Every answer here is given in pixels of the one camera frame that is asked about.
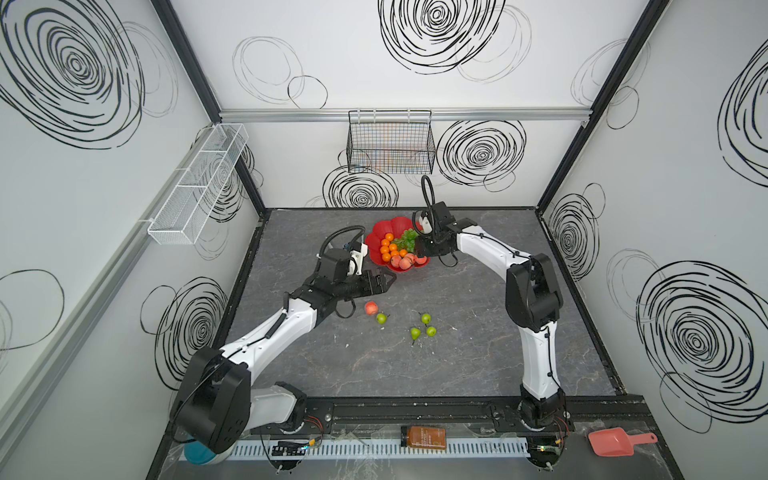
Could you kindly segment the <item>green fake grape bunch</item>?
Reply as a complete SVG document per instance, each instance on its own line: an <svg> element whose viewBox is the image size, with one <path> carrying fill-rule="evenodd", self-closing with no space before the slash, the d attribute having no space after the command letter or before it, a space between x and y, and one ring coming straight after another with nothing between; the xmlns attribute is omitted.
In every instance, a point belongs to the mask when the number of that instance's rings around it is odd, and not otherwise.
<svg viewBox="0 0 768 480"><path fill-rule="evenodd" d="M418 238L418 233L414 229L408 229L402 233L399 238L393 240L393 243L399 250L406 250L409 253L415 252L415 240Z"/></svg>

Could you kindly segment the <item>red flower-shaped fruit bowl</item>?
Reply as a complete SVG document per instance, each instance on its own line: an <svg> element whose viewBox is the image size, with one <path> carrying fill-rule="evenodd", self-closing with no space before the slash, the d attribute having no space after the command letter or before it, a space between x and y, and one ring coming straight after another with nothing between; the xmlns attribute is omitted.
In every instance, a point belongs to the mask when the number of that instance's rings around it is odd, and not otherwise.
<svg viewBox="0 0 768 480"><path fill-rule="evenodd" d="M365 244L369 250L369 257L371 261L377 266L387 267L396 273L405 273L407 271L423 268L429 264L430 260L424 265L412 264L412 267L408 270L402 270L400 268L393 267L390 262L386 263L382 260L382 253L380 253L380 241L385 239L387 233L392 233L394 239L399 238L402 233L408 229L414 229L417 232L418 227L414 226L409 218L400 216L394 217L390 220L382 220L376 223L373 227L373 231L365 238Z"/></svg>

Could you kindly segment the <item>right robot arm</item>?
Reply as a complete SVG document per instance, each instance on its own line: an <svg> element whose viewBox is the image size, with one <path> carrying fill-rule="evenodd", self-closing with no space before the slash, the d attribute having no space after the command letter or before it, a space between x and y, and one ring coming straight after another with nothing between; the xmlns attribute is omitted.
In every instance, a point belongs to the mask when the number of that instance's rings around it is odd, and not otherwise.
<svg viewBox="0 0 768 480"><path fill-rule="evenodd" d="M416 254L442 257L461 252L505 282L505 309L517 326L522 346L521 421L541 431L555 422L566 395L556 367L556 331L563 297L551 259L516 249L468 219L439 224L425 212L416 221Z"/></svg>

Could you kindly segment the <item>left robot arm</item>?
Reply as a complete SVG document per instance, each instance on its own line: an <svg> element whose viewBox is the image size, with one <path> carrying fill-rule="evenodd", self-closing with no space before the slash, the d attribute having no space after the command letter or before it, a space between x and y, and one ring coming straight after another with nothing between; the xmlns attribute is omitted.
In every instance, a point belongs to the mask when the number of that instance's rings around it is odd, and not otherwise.
<svg viewBox="0 0 768 480"><path fill-rule="evenodd" d="M203 347L190 360L170 412L171 430L180 428L195 442L223 454L247 431L276 425L287 433L302 429L306 395L277 382L252 386L288 346L335 313L341 301L387 292L397 275L365 269L329 279L308 277L282 307L245 336L219 348Z"/></svg>

